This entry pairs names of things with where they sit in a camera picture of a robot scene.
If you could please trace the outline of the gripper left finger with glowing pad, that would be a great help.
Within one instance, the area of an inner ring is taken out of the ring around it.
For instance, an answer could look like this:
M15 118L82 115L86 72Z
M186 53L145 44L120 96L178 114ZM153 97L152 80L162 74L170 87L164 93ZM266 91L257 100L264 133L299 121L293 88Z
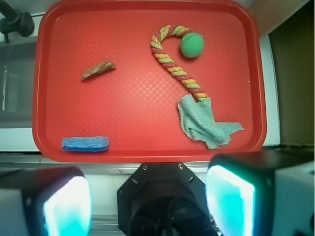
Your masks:
M2 236L87 236L92 210L90 183L77 167L0 176Z

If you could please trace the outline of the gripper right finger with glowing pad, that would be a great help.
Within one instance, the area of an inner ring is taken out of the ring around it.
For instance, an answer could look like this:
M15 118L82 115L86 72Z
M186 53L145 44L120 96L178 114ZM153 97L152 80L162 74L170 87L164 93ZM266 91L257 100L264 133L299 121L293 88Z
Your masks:
M205 177L207 207L225 236L312 236L315 157L302 150L217 154Z

